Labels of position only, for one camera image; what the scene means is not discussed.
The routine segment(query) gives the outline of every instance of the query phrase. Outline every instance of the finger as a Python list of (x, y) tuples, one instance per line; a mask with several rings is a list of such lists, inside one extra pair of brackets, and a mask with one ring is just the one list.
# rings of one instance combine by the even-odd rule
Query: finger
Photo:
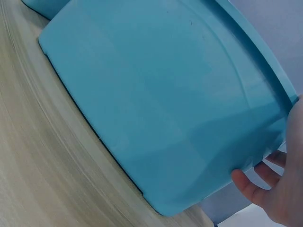
[(248, 177), (239, 169), (232, 172), (232, 180), (239, 191), (252, 203), (263, 207), (264, 197), (267, 190), (264, 190), (253, 184)]
[(286, 155), (286, 153), (276, 150), (274, 153), (269, 155), (266, 160), (284, 168), (286, 165)]
[(256, 165), (254, 170), (270, 187), (274, 187), (281, 179), (281, 176), (264, 162), (260, 162)]

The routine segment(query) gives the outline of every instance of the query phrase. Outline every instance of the wood grain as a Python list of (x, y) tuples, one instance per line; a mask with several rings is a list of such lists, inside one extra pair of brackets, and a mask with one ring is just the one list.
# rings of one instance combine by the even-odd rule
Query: wood grain
[(143, 199), (40, 50), (47, 23), (0, 0), (0, 226), (213, 226), (198, 206), (167, 218)]

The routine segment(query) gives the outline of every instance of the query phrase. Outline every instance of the blue plastic tray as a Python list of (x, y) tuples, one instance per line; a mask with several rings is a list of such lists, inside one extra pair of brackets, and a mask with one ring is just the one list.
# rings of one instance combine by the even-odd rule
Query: blue plastic tray
[(22, 0), (24, 4), (40, 13), (42, 16), (53, 19), (54, 16), (70, 1), (70, 0)]
[(163, 215), (277, 149), (297, 100), (272, 52), (226, 0), (72, 0), (39, 42)]

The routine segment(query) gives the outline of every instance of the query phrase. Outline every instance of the hand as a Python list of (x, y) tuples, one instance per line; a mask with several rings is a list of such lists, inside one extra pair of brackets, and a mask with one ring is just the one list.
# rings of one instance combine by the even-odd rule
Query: hand
[(267, 157), (268, 161), (285, 169), (283, 176), (264, 162), (254, 168), (270, 190), (254, 185), (241, 170), (232, 172), (232, 180), (241, 193), (263, 208), (274, 222), (303, 227), (303, 97), (289, 114), (286, 146), (287, 154), (276, 151)]

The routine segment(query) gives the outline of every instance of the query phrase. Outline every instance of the light wood surface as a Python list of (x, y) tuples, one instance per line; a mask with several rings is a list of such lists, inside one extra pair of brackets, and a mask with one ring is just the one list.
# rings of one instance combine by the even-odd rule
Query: light wood surface
[(0, 226), (210, 227), (143, 199), (72, 102), (37, 37), (48, 21), (0, 0)]

